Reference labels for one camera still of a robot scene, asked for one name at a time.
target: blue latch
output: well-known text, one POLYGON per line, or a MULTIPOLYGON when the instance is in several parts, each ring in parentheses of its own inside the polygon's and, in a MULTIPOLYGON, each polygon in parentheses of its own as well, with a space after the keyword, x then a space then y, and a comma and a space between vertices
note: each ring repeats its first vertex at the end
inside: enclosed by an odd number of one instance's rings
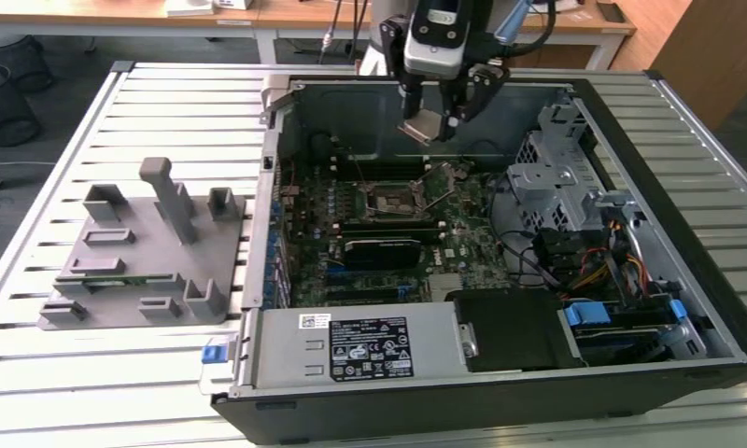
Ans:
POLYGON ((578 301, 565 309, 572 327, 612 322, 608 307, 600 301, 578 301))
POLYGON ((202 363, 203 364, 220 364, 227 362, 230 348, 227 344, 223 345, 206 345, 202 347, 202 363))
POLYGON ((673 299, 670 301, 670 309, 673 310, 673 314, 676 315, 676 318, 678 320, 685 320, 688 313, 686 313, 686 308, 684 307, 684 302, 680 301, 678 299, 673 299))

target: black mesh trash bin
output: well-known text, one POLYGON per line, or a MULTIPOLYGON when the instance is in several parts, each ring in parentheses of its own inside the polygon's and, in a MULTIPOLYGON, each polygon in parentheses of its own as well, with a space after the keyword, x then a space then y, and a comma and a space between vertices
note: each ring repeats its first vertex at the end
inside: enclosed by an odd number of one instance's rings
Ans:
POLYGON ((0 147, 26 143, 42 131, 28 101, 9 80, 11 70, 0 65, 0 147))
POLYGON ((43 91, 52 85, 52 73, 39 48, 32 35, 0 35, 0 65, 9 68, 22 91, 43 91))

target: wooden desk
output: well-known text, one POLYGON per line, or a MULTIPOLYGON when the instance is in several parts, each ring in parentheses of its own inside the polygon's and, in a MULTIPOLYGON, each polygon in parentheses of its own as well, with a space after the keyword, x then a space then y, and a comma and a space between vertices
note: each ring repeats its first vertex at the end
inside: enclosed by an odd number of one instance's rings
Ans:
MULTIPOLYGON (((334 10, 334 0, 255 0, 246 11, 216 9, 212 16, 166 17, 163 0, 12 0, 0 1, 0 33, 254 37, 260 62, 271 64, 275 39, 321 39, 334 10)), ((335 38, 351 38, 353 17, 354 2, 345 0, 335 38)), ((370 14, 361 39, 369 38, 369 26, 370 14)), ((543 29, 543 19, 530 16, 518 42, 535 40, 543 29)), ((589 0, 585 7, 560 14, 550 44, 596 47, 588 68, 608 69, 633 32, 632 24, 606 22, 589 0)))

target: circuit board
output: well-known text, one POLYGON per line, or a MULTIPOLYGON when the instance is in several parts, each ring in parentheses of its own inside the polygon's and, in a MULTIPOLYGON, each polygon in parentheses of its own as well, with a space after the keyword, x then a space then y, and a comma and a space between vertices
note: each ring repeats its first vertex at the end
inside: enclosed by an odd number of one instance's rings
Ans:
MULTIPOLYGON (((479 289, 510 284, 503 249, 495 244, 486 214, 491 175, 462 172, 454 162, 445 165, 447 174, 457 172, 462 178, 454 178, 451 187, 441 172, 427 176, 415 199, 407 182, 342 180, 330 167, 313 167, 309 175, 294 178, 283 189, 290 307, 438 301, 445 292, 439 295, 433 285, 479 289), (387 225, 389 219, 410 221, 405 215, 431 202, 437 203, 414 215, 418 223, 410 222, 410 235, 434 235, 421 244, 418 263, 407 269, 349 270, 349 242, 382 238, 378 225, 387 225), (422 223, 427 228, 415 230, 422 223), (363 230, 343 231, 345 224, 359 224, 363 230), (370 232, 378 236, 369 237, 370 232)), ((426 172, 437 167, 427 166, 426 172)), ((387 235, 398 240, 401 231, 387 235)))

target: white cable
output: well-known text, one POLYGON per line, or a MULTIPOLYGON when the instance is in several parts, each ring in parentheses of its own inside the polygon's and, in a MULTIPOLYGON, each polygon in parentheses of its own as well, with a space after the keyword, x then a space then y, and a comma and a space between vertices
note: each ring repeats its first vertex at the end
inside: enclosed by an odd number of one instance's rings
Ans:
POLYGON ((51 165, 55 166, 55 161, 0 161, 0 165, 51 165))

